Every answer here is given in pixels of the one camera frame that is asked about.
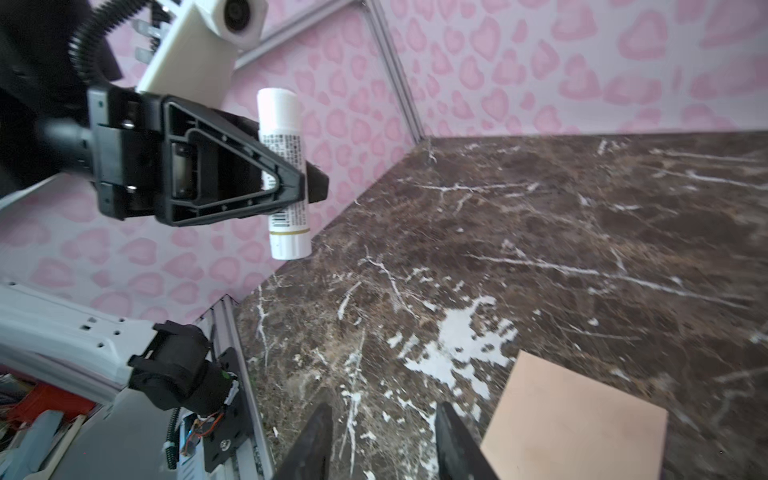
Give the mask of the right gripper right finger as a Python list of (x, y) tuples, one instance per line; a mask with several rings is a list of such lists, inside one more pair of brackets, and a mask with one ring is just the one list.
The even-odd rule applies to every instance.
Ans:
[(440, 480), (498, 480), (498, 476), (449, 402), (437, 406), (435, 418)]

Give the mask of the pink envelope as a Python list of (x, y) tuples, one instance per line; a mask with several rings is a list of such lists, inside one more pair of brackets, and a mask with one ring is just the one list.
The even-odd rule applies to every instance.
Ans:
[(657, 479), (665, 409), (520, 352), (481, 450), (501, 479)]

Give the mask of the left rear aluminium post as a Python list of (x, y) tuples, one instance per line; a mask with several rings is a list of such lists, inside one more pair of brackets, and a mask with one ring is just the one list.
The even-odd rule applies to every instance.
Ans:
[(425, 139), (425, 132), (383, 6), (377, 0), (364, 1), (363, 5), (374, 43), (393, 88), (396, 103), (404, 117), (413, 143), (419, 144)]

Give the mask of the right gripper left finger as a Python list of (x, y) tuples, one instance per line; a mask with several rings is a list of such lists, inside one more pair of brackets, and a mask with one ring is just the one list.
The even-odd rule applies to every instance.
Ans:
[(329, 479), (332, 445), (332, 407), (321, 403), (309, 417), (272, 479)]

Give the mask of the aluminium frame diagonal bar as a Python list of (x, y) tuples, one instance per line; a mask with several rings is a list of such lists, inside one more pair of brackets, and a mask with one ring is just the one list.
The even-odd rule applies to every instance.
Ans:
[(245, 68), (250, 63), (278, 49), (286, 42), (319, 25), (341, 10), (350, 6), (358, 6), (359, 4), (359, 1), (354, 0), (328, 0), (313, 4), (296, 16), (269, 30), (256, 48), (239, 56), (235, 63), (235, 70), (238, 71)]

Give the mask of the white glue stick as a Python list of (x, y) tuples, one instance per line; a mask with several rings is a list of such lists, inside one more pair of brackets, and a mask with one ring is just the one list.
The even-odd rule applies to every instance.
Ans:
[(281, 261), (306, 258), (312, 246), (305, 199), (301, 103), (290, 90), (264, 88), (257, 94), (257, 107), (259, 141), (280, 158), (272, 170), (262, 173), (262, 184), (266, 190), (285, 197), (269, 215), (271, 255)]

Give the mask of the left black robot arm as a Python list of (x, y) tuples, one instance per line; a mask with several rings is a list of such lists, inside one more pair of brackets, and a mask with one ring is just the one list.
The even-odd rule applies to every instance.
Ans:
[(264, 1), (5, 1), (1, 192), (59, 173), (101, 214), (172, 227), (288, 214), (324, 201), (299, 150), (295, 96), (259, 93), (257, 120), (221, 104)]

